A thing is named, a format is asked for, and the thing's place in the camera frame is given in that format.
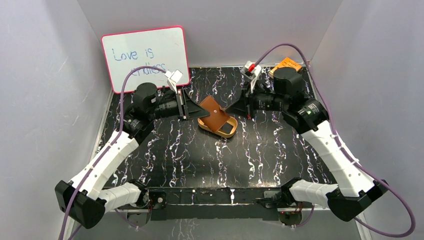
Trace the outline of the brown leather card holder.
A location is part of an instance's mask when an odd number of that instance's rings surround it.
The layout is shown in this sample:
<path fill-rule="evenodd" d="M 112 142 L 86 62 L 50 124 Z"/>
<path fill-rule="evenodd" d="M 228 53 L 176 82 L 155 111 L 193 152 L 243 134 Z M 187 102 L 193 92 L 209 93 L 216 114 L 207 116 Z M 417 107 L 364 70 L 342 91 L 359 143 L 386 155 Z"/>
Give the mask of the brown leather card holder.
<path fill-rule="evenodd" d="M 217 133 L 230 119 L 212 96 L 207 96 L 200 106 L 209 112 L 209 116 L 198 119 L 199 126 L 212 133 Z"/>

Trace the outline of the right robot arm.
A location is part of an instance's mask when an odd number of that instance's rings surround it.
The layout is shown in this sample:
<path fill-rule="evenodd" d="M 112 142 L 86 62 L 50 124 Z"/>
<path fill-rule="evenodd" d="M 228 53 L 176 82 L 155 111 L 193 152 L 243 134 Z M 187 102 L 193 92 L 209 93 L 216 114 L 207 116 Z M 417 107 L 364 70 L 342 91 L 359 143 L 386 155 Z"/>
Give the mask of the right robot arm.
<path fill-rule="evenodd" d="M 295 207 L 299 202 L 309 202 L 329 208 L 348 222 L 387 192 L 385 186 L 346 157 L 341 141 L 332 132 L 327 110 L 318 100 L 306 96 L 304 78 L 294 68 L 275 70 L 271 90 L 257 83 L 260 66 L 243 67 L 241 74 L 245 79 L 241 95 L 225 112 L 248 119 L 254 118 L 256 111 L 280 112 L 283 120 L 318 153 L 336 181 L 321 184 L 295 177 L 281 187 L 280 193 L 262 199 L 261 204 L 272 207 L 274 202 L 281 202 Z"/>

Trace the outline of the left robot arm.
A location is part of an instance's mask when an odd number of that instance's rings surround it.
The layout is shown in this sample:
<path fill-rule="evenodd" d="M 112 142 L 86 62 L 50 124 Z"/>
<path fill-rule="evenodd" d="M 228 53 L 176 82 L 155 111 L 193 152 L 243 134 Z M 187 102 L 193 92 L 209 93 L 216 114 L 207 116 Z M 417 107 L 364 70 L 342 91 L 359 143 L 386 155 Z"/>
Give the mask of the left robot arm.
<path fill-rule="evenodd" d="M 133 102 L 120 115 L 119 129 L 97 155 L 69 182 L 61 180 L 55 187 L 59 207 L 82 227 L 91 229 L 104 214 L 124 205 L 144 208 L 149 203 L 147 187 L 130 180 L 118 187 L 104 186 L 119 165 L 154 130 L 154 121 L 167 117 L 191 120 L 210 116 L 210 112 L 194 101 L 183 89 L 162 89 L 151 83 L 140 84 Z"/>

